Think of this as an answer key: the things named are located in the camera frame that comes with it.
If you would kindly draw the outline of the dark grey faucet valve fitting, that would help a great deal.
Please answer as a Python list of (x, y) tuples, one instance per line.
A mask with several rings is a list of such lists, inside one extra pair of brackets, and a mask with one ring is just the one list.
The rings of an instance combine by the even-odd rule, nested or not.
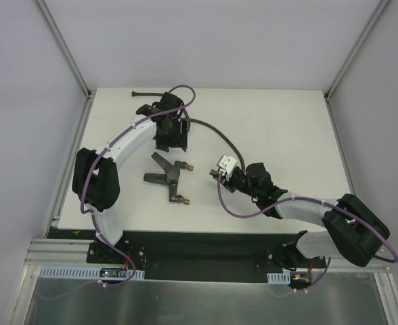
[(173, 164), (154, 152), (152, 159), (163, 170), (163, 173), (145, 173), (143, 180), (146, 183), (166, 186), (169, 189), (169, 202), (189, 205), (190, 200), (177, 193), (181, 170), (193, 171), (194, 166), (185, 161), (176, 160)]

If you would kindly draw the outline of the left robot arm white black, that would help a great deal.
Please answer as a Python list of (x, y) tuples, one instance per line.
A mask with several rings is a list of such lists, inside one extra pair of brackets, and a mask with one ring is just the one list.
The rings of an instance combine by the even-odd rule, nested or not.
[(157, 150), (187, 150), (187, 121), (181, 118), (183, 100), (164, 92), (159, 101), (139, 107), (126, 129), (95, 149), (81, 148), (76, 153), (72, 191), (78, 196), (81, 213), (91, 213), (97, 238), (106, 242), (102, 255), (110, 263), (125, 257), (125, 246), (116, 201), (120, 196), (118, 172), (142, 145), (155, 141)]

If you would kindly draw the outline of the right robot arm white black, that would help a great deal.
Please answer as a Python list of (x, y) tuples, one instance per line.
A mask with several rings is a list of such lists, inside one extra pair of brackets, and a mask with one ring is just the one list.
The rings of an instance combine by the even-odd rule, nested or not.
[(390, 236), (389, 228), (355, 195), (318, 199), (296, 195), (276, 186), (263, 163), (246, 169), (220, 163), (210, 171), (222, 190), (250, 197), (257, 211), (247, 218), (264, 215), (279, 220), (298, 220), (320, 226), (320, 232), (301, 230), (274, 254), (275, 262), (286, 269), (302, 267), (318, 257), (343, 257), (365, 267)]

